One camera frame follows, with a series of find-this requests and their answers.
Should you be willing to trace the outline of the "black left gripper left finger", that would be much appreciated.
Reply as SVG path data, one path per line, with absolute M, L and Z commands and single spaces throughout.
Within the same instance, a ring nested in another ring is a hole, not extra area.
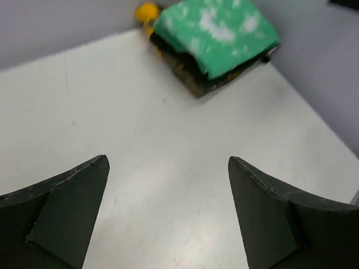
M 82 268 L 109 175 L 98 155 L 1 196 L 1 268 Z

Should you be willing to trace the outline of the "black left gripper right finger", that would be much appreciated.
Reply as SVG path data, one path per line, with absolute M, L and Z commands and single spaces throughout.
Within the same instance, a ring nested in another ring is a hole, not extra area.
M 357 268 L 358 207 L 323 198 L 230 157 L 249 268 Z

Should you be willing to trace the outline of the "green white tie-dye trousers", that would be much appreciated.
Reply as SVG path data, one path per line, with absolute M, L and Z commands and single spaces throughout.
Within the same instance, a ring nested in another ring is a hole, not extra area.
M 161 12 L 154 31 L 190 53 L 210 79 L 280 45 L 273 25 L 246 0 L 181 1 Z

